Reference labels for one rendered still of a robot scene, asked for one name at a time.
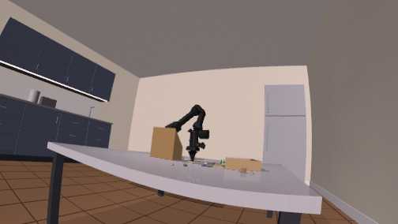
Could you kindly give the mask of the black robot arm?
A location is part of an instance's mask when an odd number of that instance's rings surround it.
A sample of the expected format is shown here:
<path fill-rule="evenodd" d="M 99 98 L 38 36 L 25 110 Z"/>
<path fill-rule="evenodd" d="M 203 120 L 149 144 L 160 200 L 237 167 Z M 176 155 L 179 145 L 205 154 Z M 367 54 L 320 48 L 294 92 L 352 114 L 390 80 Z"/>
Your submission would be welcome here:
<path fill-rule="evenodd" d="M 181 118 L 178 121 L 174 121 L 170 123 L 169 125 L 165 126 L 165 128 L 171 128 L 171 129 L 176 129 L 176 132 L 178 133 L 181 130 L 181 127 L 188 122 L 192 117 L 198 116 L 197 121 L 194 122 L 193 124 L 193 129 L 189 129 L 187 132 L 190 133 L 190 139 L 203 139 L 203 140 L 208 140 L 209 139 L 209 130 L 203 130 L 202 124 L 205 119 L 205 111 L 199 106 L 199 105 L 194 105 L 191 109 L 191 111 L 185 115 L 183 118 Z M 205 149 L 205 143 L 198 143 L 196 142 L 196 147 L 201 147 Z"/>

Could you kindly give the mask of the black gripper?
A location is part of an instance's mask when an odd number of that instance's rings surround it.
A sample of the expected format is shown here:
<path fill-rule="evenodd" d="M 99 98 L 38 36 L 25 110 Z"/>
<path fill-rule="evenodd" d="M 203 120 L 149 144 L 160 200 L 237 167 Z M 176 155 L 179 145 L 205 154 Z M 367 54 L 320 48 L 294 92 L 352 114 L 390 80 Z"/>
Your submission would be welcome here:
<path fill-rule="evenodd" d="M 198 139 L 190 139 L 189 140 L 190 145 L 186 147 L 186 150 L 189 153 L 190 159 L 193 162 L 195 155 L 200 151 L 199 147 L 196 147 L 196 142 L 198 142 Z"/>

